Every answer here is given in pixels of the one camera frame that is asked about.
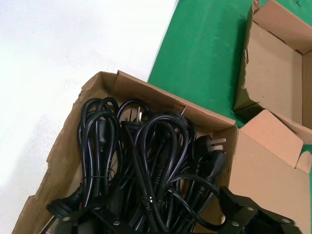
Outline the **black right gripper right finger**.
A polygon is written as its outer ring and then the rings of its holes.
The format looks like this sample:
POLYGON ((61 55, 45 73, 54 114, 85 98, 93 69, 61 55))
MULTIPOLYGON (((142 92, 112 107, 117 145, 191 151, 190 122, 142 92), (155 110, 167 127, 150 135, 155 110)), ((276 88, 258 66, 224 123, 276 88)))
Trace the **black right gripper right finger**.
POLYGON ((296 225, 288 217, 268 211, 252 199, 219 189, 219 205, 225 215, 220 234, 295 234, 296 225))

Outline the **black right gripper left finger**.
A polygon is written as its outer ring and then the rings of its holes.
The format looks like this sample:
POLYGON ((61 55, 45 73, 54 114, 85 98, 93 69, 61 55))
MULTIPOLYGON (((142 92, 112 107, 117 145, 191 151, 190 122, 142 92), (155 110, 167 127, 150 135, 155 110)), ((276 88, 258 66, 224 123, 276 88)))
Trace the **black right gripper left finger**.
POLYGON ((53 234, 127 234, 128 225, 103 205, 57 218, 53 234))

